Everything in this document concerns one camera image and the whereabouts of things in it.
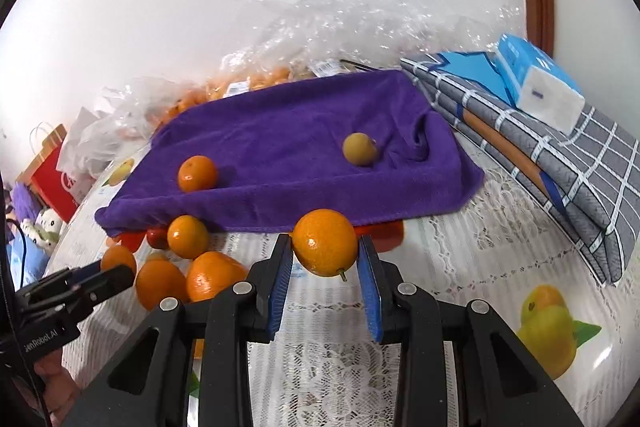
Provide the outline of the person's left hand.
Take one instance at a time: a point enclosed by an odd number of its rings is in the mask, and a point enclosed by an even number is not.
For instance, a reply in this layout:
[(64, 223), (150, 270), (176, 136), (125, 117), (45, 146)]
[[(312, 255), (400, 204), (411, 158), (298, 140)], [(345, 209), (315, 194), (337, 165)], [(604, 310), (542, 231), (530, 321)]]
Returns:
[(46, 383), (43, 399), (55, 427), (62, 424), (80, 395), (78, 384), (62, 364), (62, 355), (63, 350), (58, 349), (35, 364), (35, 372)]

